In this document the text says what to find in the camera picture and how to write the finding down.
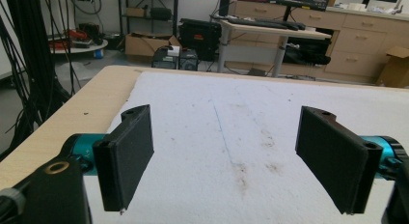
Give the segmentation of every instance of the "desk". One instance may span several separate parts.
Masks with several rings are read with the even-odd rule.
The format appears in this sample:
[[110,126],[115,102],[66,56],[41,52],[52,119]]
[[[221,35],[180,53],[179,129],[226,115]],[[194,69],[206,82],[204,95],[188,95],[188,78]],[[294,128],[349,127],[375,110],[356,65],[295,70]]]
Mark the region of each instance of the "desk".
[[[135,82],[136,103],[126,102]],[[295,153],[301,105],[409,151],[406,90],[112,66],[0,163],[0,188],[56,155],[73,133],[105,133],[121,110],[146,103],[155,154],[122,216],[102,211],[97,178],[85,177],[95,223],[380,223],[393,183],[375,181],[366,214],[340,215]]]
[[[221,72],[222,68],[225,65],[225,61],[228,60],[258,63],[274,62],[272,76],[277,77],[280,73],[284,54],[286,53],[286,43],[289,37],[318,40],[331,38],[330,35],[308,30],[292,31],[287,29],[273,29],[249,25],[239,25],[229,23],[226,20],[220,20],[220,23],[222,25],[222,39],[219,45],[219,61],[217,65],[218,72]],[[239,45],[232,46],[229,45],[232,31],[249,34],[272,34],[278,35],[281,38],[277,49]]]

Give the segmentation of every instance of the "floor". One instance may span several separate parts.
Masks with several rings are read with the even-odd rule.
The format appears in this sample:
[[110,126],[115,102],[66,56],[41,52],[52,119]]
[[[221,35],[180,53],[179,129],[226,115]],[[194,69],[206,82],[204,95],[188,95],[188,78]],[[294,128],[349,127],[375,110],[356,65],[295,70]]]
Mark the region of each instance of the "floor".
[[[138,64],[128,62],[126,56],[117,50],[105,50],[102,59],[96,59],[93,53],[78,53],[71,56],[72,65],[78,75],[80,85],[85,85],[105,66],[120,65],[120,66],[142,66],[150,67],[150,64]],[[212,70],[216,71],[217,63],[200,62],[199,71]],[[65,55],[56,57],[56,73],[66,90],[70,91],[70,81],[68,73],[68,63]],[[247,74],[247,70],[227,70],[224,73],[240,73]],[[14,136],[14,124],[18,113],[21,111],[21,101],[11,83],[11,80],[0,80],[0,153],[6,150]]]

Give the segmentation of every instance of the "wall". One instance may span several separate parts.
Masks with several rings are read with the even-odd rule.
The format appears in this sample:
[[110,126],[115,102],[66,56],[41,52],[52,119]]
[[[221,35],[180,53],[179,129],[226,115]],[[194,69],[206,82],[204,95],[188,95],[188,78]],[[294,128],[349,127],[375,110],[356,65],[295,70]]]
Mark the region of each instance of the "wall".
[[[343,3],[362,3],[363,0],[336,0],[336,4]],[[402,0],[400,5],[403,5],[403,14],[409,14],[409,0]],[[368,8],[372,7],[381,7],[385,10],[392,9],[395,7],[395,3],[388,3],[388,2],[380,2],[380,1],[369,1]]]
[[[139,0],[130,0],[131,4],[136,4]],[[168,8],[172,8],[173,0],[163,0]],[[337,0],[336,3],[361,3],[362,0]],[[208,20],[209,14],[211,14],[215,8],[217,8],[218,0],[178,0],[178,19],[192,18],[198,20]],[[78,2],[78,6],[81,6],[84,10],[92,11],[94,8],[88,2]],[[402,0],[403,12],[409,14],[409,0]],[[395,6],[394,3],[383,3],[371,1],[369,6],[381,6],[386,9]],[[82,14],[76,10],[76,22],[93,22],[99,23],[96,15]],[[102,0],[102,10],[99,13],[99,17],[103,23],[105,32],[119,32],[120,21],[118,13],[118,0]],[[148,22],[136,22],[132,21],[131,31],[149,31],[150,24]],[[155,32],[164,33],[171,30],[171,24],[155,22]]]
[[[54,35],[57,35],[57,32],[62,33],[67,26],[69,26],[69,29],[75,29],[76,25],[74,14],[68,12],[67,16],[66,5],[68,5],[69,11],[73,11],[73,5],[70,0],[67,2],[66,0],[60,0],[60,2],[59,0],[40,0],[40,3],[42,16],[44,17],[45,32],[47,32],[47,35],[51,35],[53,33]],[[63,15],[59,15],[60,5]],[[53,14],[54,23],[51,22],[49,9],[51,9],[51,13]]]
[[[129,4],[135,6],[141,0],[129,0]],[[173,8],[173,0],[162,0],[167,8]],[[157,0],[153,2],[154,7],[160,7]],[[209,14],[216,8],[218,0],[178,0],[178,20],[181,18],[192,18],[199,20],[208,20]],[[141,6],[145,4],[150,4],[150,0],[146,0]],[[93,7],[88,2],[78,2],[78,6],[87,9],[87,11],[92,11]],[[96,15],[83,14],[76,10],[75,13],[76,22],[93,22],[100,23]],[[118,0],[102,0],[102,10],[99,17],[103,23],[105,32],[119,32],[120,31],[120,21],[119,21],[119,10],[118,10]],[[131,21],[131,31],[150,31],[150,22],[142,19]],[[155,22],[154,32],[156,33],[169,33],[172,32],[172,24],[166,22]]]

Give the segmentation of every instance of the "black cable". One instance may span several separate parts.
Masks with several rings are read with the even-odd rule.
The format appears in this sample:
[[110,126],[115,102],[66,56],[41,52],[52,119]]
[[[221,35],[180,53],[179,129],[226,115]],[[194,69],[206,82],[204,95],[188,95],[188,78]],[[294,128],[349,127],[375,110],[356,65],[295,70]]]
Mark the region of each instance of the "black cable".
[[[58,34],[58,38],[60,40],[63,39],[63,34],[60,32],[59,28],[57,27],[57,23],[55,22],[53,13],[52,13],[52,4],[51,4],[51,0],[44,0],[45,4],[47,6],[47,9],[50,13],[50,21],[51,21],[51,36],[52,36],[52,48],[53,48],[53,56],[55,56],[55,50],[56,50],[56,46],[55,46],[55,35],[54,35],[54,29],[56,30],[57,34]],[[61,8],[61,3],[59,4],[59,10],[60,10],[60,15],[61,15],[61,19],[64,20],[64,17],[62,16],[62,8]],[[66,0],[66,12],[67,12],[67,20],[69,20],[69,10],[68,10],[68,0]],[[64,32],[64,36],[65,38],[68,40],[68,46],[64,47],[64,51],[65,54],[67,56],[67,60],[68,60],[68,66],[69,66],[69,76],[70,76],[70,87],[71,87],[71,92],[70,95],[73,96],[75,94],[75,89],[74,89],[74,79],[77,82],[77,85],[79,88],[81,88],[81,84],[79,82],[78,76],[72,66],[72,61],[70,60],[70,55],[71,55],[71,49],[70,49],[70,37],[68,35],[68,32]]]
[[214,64],[214,61],[210,64],[210,66],[208,66],[206,72],[210,72],[210,71],[211,71],[211,66],[213,66],[213,64]]
[[211,15],[210,15],[210,22],[212,21],[212,17],[217,13],[217,7],[219,7],[219,5],[220,5],[220,0],[217,0],[217,4],[216,4],[216,7],[214,7],[214,10],[213,10],[213,12],[211,12]]
[[232,70],[232,69],[230,69],[230,68],[228,68],[228,67],[225,67],[227,70],[230,70],[230,71],[232,71],[232,72],[234,72],[234,73],[236,73],[236,74],[239,74],[239,75],[244,75],[244,74],[241,74],[241,73],[239,73],[238,71],[235,71],[235,70]]
[[[291,10],[290,10],[290,12],[289,12],[289,15],[291,16],[291,18],[292,19],[294,19],[293,17],[292,17],[292,11],[294,11],[294,10],[296,10],[297,8],[292,8]],[[277,17],[275,17],[275,18],[273,18],[273,19],[281,19],[281,18],[283,18],[284,16],[283,15],[281,15],[281,16],[277,16]]]
[[0,160],[33,133],[35,124],[42,125],[70,98],[55,73],[40,0],[7,0],[7,2],[22,57],[19,56],[19,51],[10,37],[3,17],[0,22],[0,36],[11,62],[15,87],[23,109],[16,119],[12,143],[0,155]]
[[228,8],[232,3],[234,3],[234,1],[231,1],[231,2],[229,3],[229,5],[225,5],[225,6],[221,7],[221,8],[219,8],[219,9],[217,9],[217,6],[219,5],[219,3],[220,3],[220,0],[219,0],[219,2],[217,2],[216,8],[214,8],[214,11],[213,11],[213,13],[211,14],[210,17],[214,16],[214,15],[215,15],[217,12],[219,12],[220,10],[225,9],[225,8]]
[[271,68],[270,68],[270,70],[265,74],[265,76],[267,76],[268,75],[268,73],[270,73],[272,70],[274,69],[274,65],[273,66],[271,66]]
[[292,18],[292,20],[294,21],[294,22],[297,22],[296,20],[295,20],[295,18],[294,18],[294,16],[292,16],[292,11],[294,11],[294,10],[296,10],[297,8],[294,8],[293,10],[291,10],[291,13],[289,13],[289,16]]
[[231,38],[231,39],[229,40],[229,42],[230,42],[230,41],[233,41],[233,40],[236,40],[236,39],[239,39],[239,38],[243,37],[243,36],[246,35],[246,34],[247,34],[247,33],[242,33],[242,34],[238,35],[237,37]]
[[98,8],[98,10],[97,10],[96,12],[90,13],[90,12],[87,12],[87,11],[81,9],[81,8],[75,3],[75,0],[71,0],[71,2],[72,2],[72,4],[74,5],[74,7],[75,7],[77,10],[79,10],[80,12],[82,12],[83,14],[99,14],[99,12],[101,12],[101,10],[102,10],[102,1],[101,1],[101,0],[98,0],[98,1],[99,1],[99,8]]
[[96,13],[95,15],[96,15],[96,18],[98,18],[99,24],[101,25],[101,33],[104,34],[105,33],[105,28],[104,28],[103,22],[101,20],[101,17],[99,17],[99,13]]

